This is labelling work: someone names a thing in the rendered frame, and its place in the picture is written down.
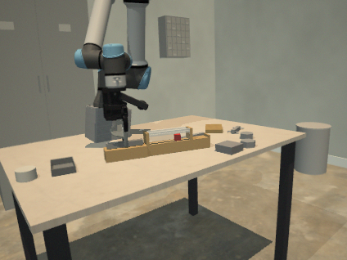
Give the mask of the brown wooden board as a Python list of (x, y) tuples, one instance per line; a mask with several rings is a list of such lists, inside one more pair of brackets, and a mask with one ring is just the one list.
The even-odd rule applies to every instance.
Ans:
[(223, 133), (222, 124), (206, 124), (205, 133)]

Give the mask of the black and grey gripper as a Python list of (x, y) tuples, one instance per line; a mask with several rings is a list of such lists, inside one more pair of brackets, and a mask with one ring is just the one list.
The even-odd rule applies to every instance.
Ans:
[[(126, 91), (126, 87), (102, 89), (103, 113), (106, 111), (106, 121), (115, 121), (115, 126), (110, 129), (111, 134), (122, 137), (124, 146), (126, 146), (128, 141), (128, 108), (127, 103), (119, 99), (121, 91)], [(116, 93), (117, 96), (114, 95), (115, 92), (118, 93)]]

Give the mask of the grey cylinder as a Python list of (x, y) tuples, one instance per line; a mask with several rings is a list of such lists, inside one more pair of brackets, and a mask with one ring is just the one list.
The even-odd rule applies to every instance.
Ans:
[(33, 165), (23, 166), (15, 169), (15, 176), (17, 182), (31, 182), (35, 180), (37, 176), (36, 167)]

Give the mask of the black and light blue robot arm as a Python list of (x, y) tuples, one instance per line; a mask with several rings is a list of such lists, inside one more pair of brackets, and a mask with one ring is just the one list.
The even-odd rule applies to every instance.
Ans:
[(147, 89), (151, 78), (151, 67), (145, 60), (146, 6), (149, 0), (124, 0), (128, 53), (124, 53), (122, 44), (103, 46), (114, 3), (115, 0), (94, 0), (83, 49), (74, 54), (77, 67), (98, 69), (97, 95), (93, 102), (93, 107), (97, 108), (103, 108), (103, 88)]

